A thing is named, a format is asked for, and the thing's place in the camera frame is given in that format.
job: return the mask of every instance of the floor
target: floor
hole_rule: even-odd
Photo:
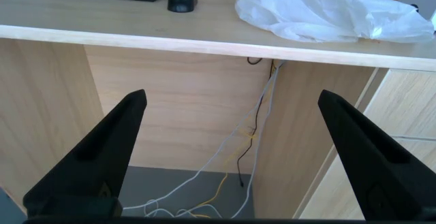
[[[173,188],[191,178],[196,172],[188,170],[165,170],[145,167],[129,167],[119,196],[123,207],[144,204],[150,199],[156,199],[169,193]],[[159,207],[171,213],[183,208],[192,208],[215,195],[224,173],[202,172],[195,180],[174,192],[172,195],[159,201]],[[242,175],[245,187],[241,187],[238,174],[229,174],[223,183],[220,194],[211,203],[223,218],[230,218],[242,206],[247,196],[250,175]],[[253,219],[253,198],[250,189],[250,198],[246,206],[236,217],[238,219]],[[147,206],[147,213],[156,209],[155,204]],[[218,217],[211,208],[202,208],[194,214],[203,214]],[[143,217],[144,209],[137,208],[125,210],[123,216]],[[168,217],[164,212],[158,212],[155,217]],[[24,213],[0,188],[0,222],[7,224],[21,224],[26,219]]]

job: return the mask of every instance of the plastic bag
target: plastic bag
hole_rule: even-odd
[[[236,0],[236,11],[251,25],[302,42],[424,42],[434,34],[414,6],[394,0]]]

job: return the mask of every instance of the black computer mouse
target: black computer mouse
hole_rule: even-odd
[[[168,0],[168,10],[178,13],[192,12],[198,0]]]

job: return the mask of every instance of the wire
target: wire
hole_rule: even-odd
[[[152,201],[155,201],[155,200],[154,199],[150,199],[149,201],[147,201],[147,203],[152,202]],[[155,203],[156,203],[156,209],[158,209],[159,208],[159,203],[158,202],[155,202]],[[147,206],[144,206],[144,216],[147,217],[147,209],[146,208],[147,208]]]
[[[276,72],[274,73],[274,82],[272,83],[272,91],[271,91],[271,97],[274,95],[274,90],[275,90],[275,83],[277,81],[277,76],[279,74],[279,69],[280,67],[283,65],[283,61],[280,62],[280,65],[278,66]],[[253,166],[253,170],[251,172],[251,176],[250,176],[250,181],[248,183],[248,187],[247,187],[247,196],[245,198],[244,203],[242,204],[242,206],[239,208],[239,210],[232,216],[230,217],[231,219],[233,219],[234,217],[237,217],[238,214],[242,211],[242,209],[245,207],[245,205],[248,202],[248,199],[250,198],[250,188],[251,188],[251,183],[253,182],[253,177],[254,177],[254,172],[256,170],[256,165],[258,164],[258,153],[259,153],[259,145],[260,145],[260,138],[262,138],[262,134],[264,132],[264,128],[265,128],[265,122],[266,119],[270,116],[271,113],[271,108],[273,107],[272,105],[273,103],[270,102],[269,108],[268,108],[268,112],[266,113],[265,119],[264,119],[264,123],[262,125],[262,128],[260,129],[260,133],[259,133],[259,140],[258,140],[258,146],[256,146],[256,152],[254,154],[254,166]]]
[[[181,216],[183,216],[183,215],[185,215],[187,213],[193,212],[194,210],[197,210],[197,209],[203,208],[203,207],[211,207],[217,213],[219,218],[223,218],[221,216],[221,214],[219,214],[218,210],[213,205],[211,205],[211,204],[205,204],[205,205],[202,205],[202,206],[196,206],[196,207],[194,207],[192,209],[189,209],[189,210],[184,210],[184,209],[178,210],[177,213],[176,213],[176,217],[181,217]]]
[[[249,137],[249,140],[247,140],[247,143],[244,143],[244,144],[242,144],[242,145],[240,145],[225,161],[224,161],[224,168],[227,168],[227,165],[228,165],[228,163],[230,162],[230,160],[232,160],[232,159],[234,159],[235,158],[235,156],[237,156],[237,154],[240,152],[240,150],[246,145],[246,144],[248,144],[248,142],[250,141],[250,140],[253,140],[253,138],[254,138],[254,135],[249,135],[248,133],[245,133],[245,132],[242,132],[242,131],[239,131],[239,132],[241,132],[242,134],[244,134],[244,135],[246,135],[247,137]],[[202,202],[201,204],[198,204],[197,206],[202,206],[202,205],[205,205],[205,204],[208,204],[208,203],[210,203],[210,202],[212,202],[213,200],[215,200],[217,197],[218,197],[218,195],[219,195],[219,192],[220,192],[220,190],[221,190],[221,187],[222,187],[222,185],[223,185],[223,183],[225,182],[225,180],[227,179],[227,177],[228,177],[228,172],[226,172],[225,173],[225,176],[224,176],[224,178],[223,178],[223,180],[221,180],[221,183],[219,183],[219,186],[218,186],[218,189],[217,189],[217,191],[215,192],[215,196],[213,196],[212,198],[210,198],[209,200],[207,200],[207,201],[205,201],[205,202]]]
[[[207,216],[207,215],[205,215],[205,214],[193,214],[193,216],[195,216],[195,217],[204,217],[204,218],[209,218],[209,219],[212,218],[212,217]]]
[[[264,91],[262,92],[262,96],[265,94],[265,92],[266,92],[266,90],[267,90],[267,88],[269,87],[269,84],[270,84],[270,82],[271,82],[271,79],[268,81],[268,83],[266,84],[266,86],[264,87]],[[206,164],[204,164],[203,165],[203,167],[201,167],[198,171],[197,171],[197,173],[194,175],[194,176],[192,176],[191,178],[189,178],[189,179],[187,179],[185,182],[183,182],[182,184],[180,184],[178,187],[176,187],[175,189],[173,189],[171,192],[169,192],[168,194],[166,194],[165,196],[163,196],[163,197],[160,197],[160,198],[158,198],[158,199],[156,199],[156,200],[154,200],[154,201],[151,201],[151,202],[147,202],[147,203],[145,203],[145,204],[141,204],[141,205],[138,205],[138,206],[130,206],[130,207],[124,207],[124,210],[129,210],[129,209],[134,209],[134,208],[142,208],[142,207],[145,207],[145,206],[148,206],[149,204],[152,204],[152,203],[154,203],[154,202],[158,202],[158,201],[160,201],[160,200],[163,200],[163,199],[165,199],[165,198],[167,198],[168,196],[170,196],[170,195],[172,195],[175,191],[177,191],[177,190],[179,190],[181,187],[183,187],[183,186],[185,186],[188,182],[191,182],[192,180],[194,180],[195,178],[197,178],[197,176],[200,174],[200,172],[202,172],[203,170],[204,170],[204,168],[206,168],[210,163],[211,163],[211,161],[219,154],[219,152],[221,152],[221,150],[222,150],[222,148],[224,147],[224,145],[227,143],[227,141],[231,138],[231,137],[233,137],[233,135],[236,133],[236,131],[238,131],[238,129],[239,129],[239,127],[242,125],[242,123],[247,119],[247,117],[252,113],[252,112],[254,112],[254,110],[259,106],[259,104],[260,104],[260,98],[259,98],[259,100],[258,100],[258,102],[256,103],[256,106],[252,109],[252,110],[250,110],[244,117],[243,117],[243,119],[241,119],[240,121],[239,121],[239,123],[237,124],[237,126],[236,126],[236,128],[231,132],[231,134],[221,143],[221,145],[219,146],[219,148],[218,148],[218,150],[217,150],[217,152],[215,152],[215,154],[206,162]]]
[[[248,64],[250,64],[250,65],[257,65],[257,64],[259,64],[259,62],[261,62],[263,60],[263,58],[259,58],[257,61],[255,61],[255,62],[251,62],[250,61],[250,57],[247,57],[247,62],[248,62]]]
[[[271,67],[270,67],[270,76],[269,76],[269,78],[268,78],[268,80],[270,80],[271,79],[271,76],[272,76],[272,72],[273,72],[273,67],[274,67],[274,59],[273,60],[271,60]],[[259,104],[259,106],[258,106],[258,111],[256,112],[256,116],[255,116],[255,118],[254,118],[254,129],[253,129],[253,133],[251,134],[251,140],[250,140],[250,145],[248,146],[248,148],[245,150],[245,152],[238,158],[238,161],[236,162],[236,164],[237,164],[237,166],[238,166],[238,175],[239,175],[239,183],[240,183],[240,186],[241,187],[244,187],[244,182],[243,182],[243,177],[241,176],[241,174],[240,174],[240,167],[239,167],[239,161],[240,161],[240,159],[242,159],[246,154],[247,154],[247,152],[250,150],[250,148],[253,146],[253,136],[254,136],[254,134],[256,133],[256,130],[258,130],[258,116],[259,116],[259,111],[260,111],[260,106],[262,105],[262,101],[264,100],[264,96],[262,96],[261,98],[260,98],[260,104]]]
[[[219,186],[218,186],[217,192],[215,193],[215,196],[213,196],[211,199],[209,199],[205,202],[202,202],[201,204],[198,204],[197,206],[202,206],[202,205],[208,204],[208,203],[212,202],[213,200],[215,200],[218,197],[219,192],[221,190],[221,187],[223,186],[223,183],[225,182],[225,180],[227,179],[228,176],[229,176],[229,174],[226,172],[223,180],[221,180],[221,183],[219,183]]]

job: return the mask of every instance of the wooden panel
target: wooden panel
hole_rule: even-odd
[[[270,65],[269,60],[249,65],[246,58],[219,55],[86,49],[105,113],[128,92],[146,90],[148,106],[130,161],[142,167],[200,169],[254,107]],[[252,126],[253,117],[244,130],[249,133]],[[236,163],[227,169],[223,162],[247,140],[237,133],[206,170],[236,172]],[[251,172],[252,165],[251,150],[241,170]]]
[[[436,141],[399,140],[411,154],[436,171]],[[363,219],[362,211],[337,156],[311,201],[302,219]]]
[[[390,70],[365,114],[386,133],[436,137],[436,73]]]
[[[363,88],[362,93],[360,94],[355,107],[361,111],[364,112],[367,108],[370,100],[374,96],[374,93],[382,83],[386,73],[387,69],[380,69],[375,68],[373,73],[371,74],[367,85]],[[303,210],[306,208],[307,204],[309,203],[309,200],[312,198],[312,195],[315,193],[315,190],[320,185],[322,179],[326,175],[326,172],[330,169],[330,166],[332,165],[333,160],[338,155],[338,152],[336,151],[336,148],[334,145],[332,145],[332,148],[327,154],[327,157],[325,158],[323,164],[321,165],[321,168],[318,170],[318,173],[316,174],[316,177],[313,179],[311,186],[309,187],[309,190],[306,192],[305,197],[301,201],[295,215],[294,219],[300,218]]]
[[[292,218],[332,147],[317,106],[322,89],[355,103],[372,72],[301,62],[282,67],[253,185],[257,218]]]
[[[247,24],[236,0],[199,0],[189,14],[167,0],[0,0],[0,37],[436,71],[436,39],[399,44],[304,43]]]
[[[0,185],[24,194],[102,119],[83,46],[0,39]]]

